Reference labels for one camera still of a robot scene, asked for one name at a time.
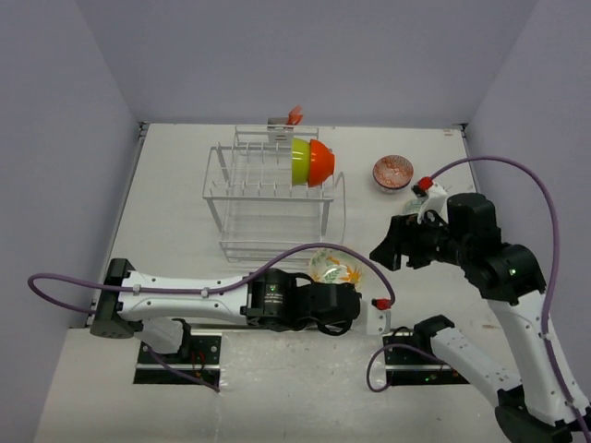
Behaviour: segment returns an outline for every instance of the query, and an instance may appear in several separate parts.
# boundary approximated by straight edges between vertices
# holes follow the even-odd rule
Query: white plate with orange flowers
[[[363,264],[355,257],[334,249],[321,248],[308,263],[308,275],[320,283],[353,283],[359,290]]]

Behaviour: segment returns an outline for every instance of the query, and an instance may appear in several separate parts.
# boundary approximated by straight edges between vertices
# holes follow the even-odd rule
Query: wall
[[[538,172],[557,204],[561,272],[553,316],[581,386],[591,394],[588,169],[591,164],[591,2],[542,0],[468,127],[473,154],[502,155]],[[545,271],[549,214],[531,180],[505,165],[479,164],[509,241],[531,247]]]
[[[83,320],[37,299],[26,279],[100,277],[138,131],[74,2],[0,2],[0,58],[0,429],[24,442],[67,326]]]
[[[135,116],[467,122],[536,0],[78,0]]]

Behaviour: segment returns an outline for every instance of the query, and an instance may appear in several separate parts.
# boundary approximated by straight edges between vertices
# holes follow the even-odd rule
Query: white table
[[[152,125],[129,192],[113,257],[169,277],[236,274],[217,244],[217,229],[201,197],[210,146],[231,143],[233,126]],[[347,179],[345,244],[367,255],[390,217],[412,198],[409,189],[381,194],[371,183],[379,157],[398,153],[416,178],[465,157],[459,131],[322,127]],[[440,182],[450,193],[474,190],[467,165]],[[332,210],[331,217],[339,211]],[[500,362],[514,367],[498,323],[477,291],[451,266],[389,274],[397,294],[393,325],[412,326],[445,314]],[[367,275],[364,296],[384,294]],[[400,387],[373,394],[365,367],[379,337],[340,338],[317,332],[224,333],[222,393],[193,386],[132,384],[138,342],[71,330],[38,430],[39,443],[155,441],[505,441],[492,408],[470,386]],[[383,360],[373,371],[384,381]]]

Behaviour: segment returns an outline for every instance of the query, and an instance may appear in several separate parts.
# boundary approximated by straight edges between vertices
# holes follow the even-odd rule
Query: dish rack
[[[318,139],[317,127],[236,126],[232,146],[210,149],[203,198],[220,232],[220,247],[230,262],[269,261],[304,243],[325,240],[331,204],[343,196],[342,243],[346,226],[344,174],[321,186],[292,186],[293,137]],[[314,251],[285,262],[301,265]]]

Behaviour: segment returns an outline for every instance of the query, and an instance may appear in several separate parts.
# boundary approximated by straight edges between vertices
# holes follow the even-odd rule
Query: bowl
[[[324,143],[310,140],[310,175],[308,186],[321,185],[324,180],[334,174],[334,154]]]
[[[363,280],[364,266],[355,257],[335,249],[321,248],[308,263],[308,275],[320,283],[353,283],[356,290]]]
[[[384,192],[394,192],[408,186],[415,168],[402,155],[387,155],[373,166],[373,179]]]
[[[305,185],[310,175],[310,144],[301,138],[292,139],[292,185]]]

